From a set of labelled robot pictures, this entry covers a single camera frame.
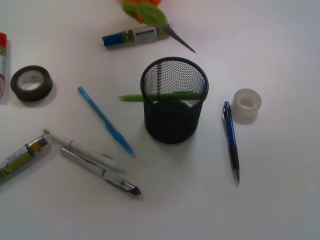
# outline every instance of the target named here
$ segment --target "yellow label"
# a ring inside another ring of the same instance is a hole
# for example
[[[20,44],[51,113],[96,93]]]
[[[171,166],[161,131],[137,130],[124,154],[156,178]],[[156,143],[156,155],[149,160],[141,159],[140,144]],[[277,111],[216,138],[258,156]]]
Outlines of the yellow label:
[[[32,158],[32,156],[29,153],[26,153],[21,158],[19,158],[17,161],[13,162],[7,167],[4,167],[2,170],[6,173],[11,173],[15,169],[19,168],[22,164],[25,164],[27,161],[29,161]]]
[[[42,147],[40,147],[37,142],[32,143],[31,147],[32,147],[36,152],[41,152],[41,150],[42,150]]]
[[[0,178],[4,176],[7,176],[7,174],[0,168]]]

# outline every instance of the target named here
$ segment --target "blue cap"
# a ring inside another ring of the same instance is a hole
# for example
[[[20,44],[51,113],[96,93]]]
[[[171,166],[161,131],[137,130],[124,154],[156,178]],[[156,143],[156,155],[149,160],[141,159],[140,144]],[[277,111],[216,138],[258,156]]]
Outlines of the blue cap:
[[[115,45],[115,44],[123,44],[124,43],[124,39],[122,37],[121,32],[113,34],[113,35],[109,35],[109,36],[103,36],[102,40],[103,40],[104,45],[106,47],[111,46],[111,45]]]

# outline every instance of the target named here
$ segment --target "blue mechanical pencil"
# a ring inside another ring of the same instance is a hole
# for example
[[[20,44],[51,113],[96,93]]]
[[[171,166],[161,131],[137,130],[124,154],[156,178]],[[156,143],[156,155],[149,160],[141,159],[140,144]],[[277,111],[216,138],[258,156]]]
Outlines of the blue mechanical pencil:
[[[78,87],[79,93],[83,96],[83,98],[88,102],[88,104],[92,107],[95,113],[102,119],[105,124],[105,128],[109,131],[112,137],[121,144],[121,146],[126,150],[131,157],[135,157],[134,150],[127,143],[125,138],[121,135],[120,132],[112,125],[109,119],[104,115],[104,113],[100,110],[100,108],[95,104],[95,102],[91,99],[91,97],[86,93],[86,91],[80,86]]]
[[[228,146],[230,151],[232,168],[234,170],[236,179],[238,183],[240,182],[240,168],[239,168],[239,158],[238,158],[238,150],[235,136],[234,123],[231,114],[231,107],[228,101],[224,102],[224,107],[222,111],[222,118],[224,119],[225,129],[228,139]]]

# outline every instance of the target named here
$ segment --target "black electrical tape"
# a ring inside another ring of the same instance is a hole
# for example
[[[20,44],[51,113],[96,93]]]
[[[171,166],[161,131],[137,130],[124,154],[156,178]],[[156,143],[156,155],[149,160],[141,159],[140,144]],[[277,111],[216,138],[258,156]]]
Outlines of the black electrical tape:
[[[23,74],[30,75],[31,78],[41,78],[38,87],[32,90],[22,89],[19,80]],[[17,71],[11,78],[11,89],[18,99],[25,102],[35,102],[45,98],[52,90],[53,82],[49,72],[41,66],[26,66]]]

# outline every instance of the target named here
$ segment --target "black mesh pencil holder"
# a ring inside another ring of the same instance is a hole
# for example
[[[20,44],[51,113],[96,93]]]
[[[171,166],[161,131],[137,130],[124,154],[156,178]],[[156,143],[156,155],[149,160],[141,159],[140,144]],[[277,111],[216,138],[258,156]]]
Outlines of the black mesh pencil holder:
[[[150,64],[141,77],[144,123],[160,142],[177,144],[197,129],[209,83],[204,71],[181,57]]]

